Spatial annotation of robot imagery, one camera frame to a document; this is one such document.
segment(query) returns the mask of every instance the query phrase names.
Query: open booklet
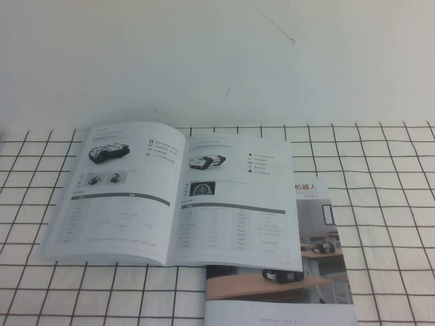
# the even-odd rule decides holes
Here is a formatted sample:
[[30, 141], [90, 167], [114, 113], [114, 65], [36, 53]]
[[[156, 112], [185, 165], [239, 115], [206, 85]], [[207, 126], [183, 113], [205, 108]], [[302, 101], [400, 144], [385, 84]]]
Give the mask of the open booklet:
[[302, 270], [293, 184], [289, 142], [95, 127], [43, 256]]
[[205, 326], [358, 324], [326, 182], [295, 188], [304, 272], [207, 266]]

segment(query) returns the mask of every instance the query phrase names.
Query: white wall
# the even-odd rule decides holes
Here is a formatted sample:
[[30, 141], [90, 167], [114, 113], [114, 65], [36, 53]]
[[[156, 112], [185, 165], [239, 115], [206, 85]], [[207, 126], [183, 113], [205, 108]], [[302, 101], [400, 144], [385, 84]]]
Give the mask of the white wall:
[[430, 119], [434, 12], [433, 0], [3, 0], [0, 130]]

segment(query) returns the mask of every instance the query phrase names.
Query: dark gray bar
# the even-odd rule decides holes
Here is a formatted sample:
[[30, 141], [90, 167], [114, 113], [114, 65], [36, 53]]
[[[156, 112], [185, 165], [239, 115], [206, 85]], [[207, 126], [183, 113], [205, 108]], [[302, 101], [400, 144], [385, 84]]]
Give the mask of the dark gray bar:
[[181, 206], [181, 209], [189, 209], [191, 207], [204, 207], [204, 206], [210, 206], [210, 207], [229, 207], [230, 209], [248, 209], [250, 211], [275, 213], [275, 214], [285, 214], [285, 211], [281, 211], [279, 209], [264, 209], [262, 207], [235, 205], [235, 204], [226, 204], [224, 202], [199, 202], [197, 204], [183, 205], [183, 206]]
[[93, 194], [93, 195], [83, 195], [83, 196], [72, 196], [71, 200], [79, 200], [79, 199], [88, 199], [88, 198], [100, 198], [100, 197], [136, 197], [136, 198], [146, 198], [150, 200], [155, 200], [157, 202], [161, 202], [167, 206], [170, 206], [171, 203], [167, 200], [164, 200], [159, 197], [138, 194], [136, 192], [107, 192], [105, 194]]

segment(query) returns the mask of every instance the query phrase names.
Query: booklet page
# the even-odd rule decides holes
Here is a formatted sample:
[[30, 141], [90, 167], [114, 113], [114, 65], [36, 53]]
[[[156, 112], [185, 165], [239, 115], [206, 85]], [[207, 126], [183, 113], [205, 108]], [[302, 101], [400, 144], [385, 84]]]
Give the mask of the booklet page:
[[276, 304], [248, 301], [208, 301], [205, 326], [357, 326], [351, 304]]
[[184, 143], [176, 129], [150, 122], [93, 128], [45, 255], [110, 253], [165, 262]]
[[302, 270], [290, 144], [186, 140], [170, 264]]

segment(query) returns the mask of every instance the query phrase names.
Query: brochure cover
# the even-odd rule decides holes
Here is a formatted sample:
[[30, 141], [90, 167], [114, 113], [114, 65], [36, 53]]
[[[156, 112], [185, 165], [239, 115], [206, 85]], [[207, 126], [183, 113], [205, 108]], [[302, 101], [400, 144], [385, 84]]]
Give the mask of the brochure cover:
[[[207, 326], [358, 324], [325, 179], [295, 189], [303, 272], [207, 266]], [[273, 250], [280, 230], [263, 232]]]

